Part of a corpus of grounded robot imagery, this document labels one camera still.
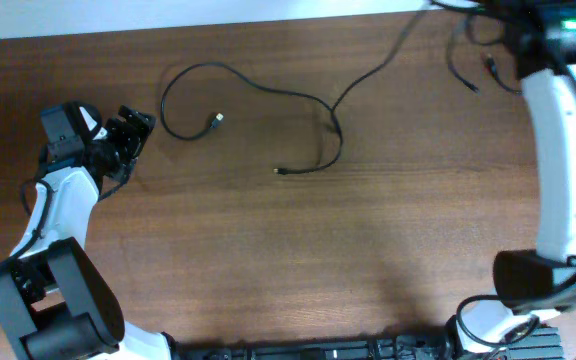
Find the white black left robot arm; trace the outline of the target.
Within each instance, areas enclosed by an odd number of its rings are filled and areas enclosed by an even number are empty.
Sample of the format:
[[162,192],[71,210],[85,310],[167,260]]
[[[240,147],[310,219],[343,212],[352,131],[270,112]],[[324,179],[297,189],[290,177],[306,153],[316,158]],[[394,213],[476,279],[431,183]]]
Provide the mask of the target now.
[[40,114],[48,138],[30,185],[36,200],[18,245],[0,262],[0,325],[18,359],[176,359],[174,340],[125,321],[84,247],[103,181],[125,185],[154,116],[122,106],[104,120],[71,101]]

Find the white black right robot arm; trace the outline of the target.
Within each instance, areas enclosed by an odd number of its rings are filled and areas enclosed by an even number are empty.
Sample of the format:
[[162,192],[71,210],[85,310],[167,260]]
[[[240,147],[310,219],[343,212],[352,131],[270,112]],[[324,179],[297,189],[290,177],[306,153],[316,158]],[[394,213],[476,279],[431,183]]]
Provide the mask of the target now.
[[493,262],[494,288],[463,300],[448,324],[456,359],[484,359],[531,341],[576,309],[576,1],[476,1],[463,11],[504,27],[531,116],[540,182],[536,245]]

